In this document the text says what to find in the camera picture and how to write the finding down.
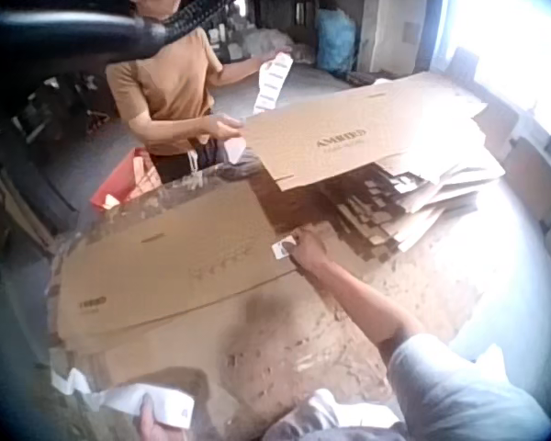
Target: plastic bag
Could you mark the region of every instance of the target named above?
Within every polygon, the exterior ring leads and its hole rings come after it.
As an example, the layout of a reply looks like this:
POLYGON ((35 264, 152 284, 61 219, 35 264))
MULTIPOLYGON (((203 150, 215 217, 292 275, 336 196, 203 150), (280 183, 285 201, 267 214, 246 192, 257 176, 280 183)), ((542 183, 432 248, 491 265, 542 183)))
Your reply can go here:
POLYGON ((344 74, 354 63, 356 26, 341 9, 321 9, 318 15, 317 66, 332 74, 344 74))

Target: gray shirt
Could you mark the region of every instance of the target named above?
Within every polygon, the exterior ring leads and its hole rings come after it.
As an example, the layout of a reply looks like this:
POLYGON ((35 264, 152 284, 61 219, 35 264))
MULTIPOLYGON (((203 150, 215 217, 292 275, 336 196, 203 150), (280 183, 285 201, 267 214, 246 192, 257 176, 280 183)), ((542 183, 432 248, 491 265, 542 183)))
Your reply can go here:
POLYGON ((282 420, 266 438, 542 440, 551 434, 551 420, 533 397, 508 381, 486 377, 432 335, 415 335, 402 344, 390 359, 388 378, 404 414, 403 423, 389 429, 340 428, 321 407, 311 422, 282 420))

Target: light gray sleeve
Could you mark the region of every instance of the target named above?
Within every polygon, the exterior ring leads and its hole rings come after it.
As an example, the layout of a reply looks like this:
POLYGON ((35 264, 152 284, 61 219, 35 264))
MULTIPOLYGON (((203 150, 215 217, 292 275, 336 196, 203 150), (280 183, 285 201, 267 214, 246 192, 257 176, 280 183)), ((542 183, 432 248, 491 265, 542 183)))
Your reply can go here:
POLYGON ((533 397, 486 379, 439 339, 415 335, 393 354, 388 377, 415 439, 545 439, 551 420, 533 397))

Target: dark pants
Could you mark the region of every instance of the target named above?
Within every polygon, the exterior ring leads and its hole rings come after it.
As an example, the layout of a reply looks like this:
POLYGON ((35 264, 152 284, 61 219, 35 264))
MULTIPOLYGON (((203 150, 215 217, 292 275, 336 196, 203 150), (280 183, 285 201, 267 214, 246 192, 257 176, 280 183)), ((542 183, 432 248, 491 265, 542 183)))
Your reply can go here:
MULTIPOLYGON (((217 163, 219 147, 217 141, 210 139, 206 145, 200 144, 197 140, 190 140, 196 147, 198 155, 198 170, 209 168, 217 163)), ((187 153, 162 156, 149 154, 157 173, 164 184, 181 179, 192 173, 190 158, 187 153)))

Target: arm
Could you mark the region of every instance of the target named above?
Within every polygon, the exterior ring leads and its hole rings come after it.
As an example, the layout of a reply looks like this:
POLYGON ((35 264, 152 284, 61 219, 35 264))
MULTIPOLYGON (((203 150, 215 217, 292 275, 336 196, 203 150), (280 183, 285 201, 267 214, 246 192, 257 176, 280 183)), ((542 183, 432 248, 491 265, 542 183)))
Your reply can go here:
POLYGON ((227 140, 241 136, 242 124, 224 115, 207 115, 200 118, 178 121, 151 119, 149 110, 140 113, 129 121, 132 132, 141 141, 155 144, 175 140, 187 140, 199 135, 210 135, 217 140, 227 140))
POLYGON ((423 331, 412 314, 333 262, 314 233, 300 230, 295 239, 298 245, 288 250, 292 258, 331 292, 386 365, 402 343, 423 331))
POLYGON ((208 82, 214 86, 230 85, 237 83, 243 78, 255 74, 264 63, 264 58, 250 58, 244 62, 234 62, 222 66, 219 72, 211 71, 208 73, 208 82))

